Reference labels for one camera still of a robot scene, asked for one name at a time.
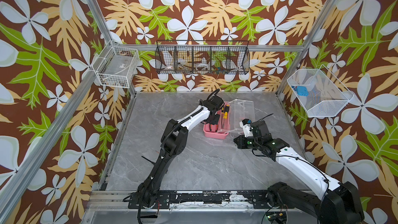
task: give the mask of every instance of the pink tray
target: pink tray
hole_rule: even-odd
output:
[[[221,132],[216,132],[217,129],[217,125],[216,124],[212,124],[211,125],[211,131],[210,131],[210,124],[205,124],[203,126],[203,132],[205,132],[205,137],[208,138],[217,138],[217,139],[225,139],[229,133],[225,133],[225,131],[229,130],[229,113],[228,116],[226,118],[225,124],[224,124],[224,129]],[[222,116],[220,116],[220,119],[218,120],[218,128],[221,129],[221,120],[222,120]]]

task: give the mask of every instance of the screwdriver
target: screwdriver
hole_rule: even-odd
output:
[[[222,116],[222,118],[224,119],[224,121],[222,123],[222,127],[221,127],[222,129],[224,129],[224,124],[225,124],[225,121],[226,121],[226,119],[228,117],[228,112],[229,112],[229,105],[226,105],[224,107],[224,115]]]

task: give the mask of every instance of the transparent lid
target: transparent lid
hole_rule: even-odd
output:
[[[242,120],[248,118],[256,121],[254,116],[254,102],[235,99],[231,102],[225,102],[225,105],[230,105],[229,125],[225,126],[229,128],[222,129],[222,132],[241,133],[243,129],[239,126],[239,123]]]

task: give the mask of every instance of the black wire basket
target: black wire basket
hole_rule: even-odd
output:
[[[248,41],[157,40],[157,73],[247,74],[250,53]]]

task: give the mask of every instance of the small colorful items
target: small colorful items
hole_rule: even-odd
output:
[[[299,96],[308,96],[308,90],[304,86],[292,86],[292,89],[296,91]]]

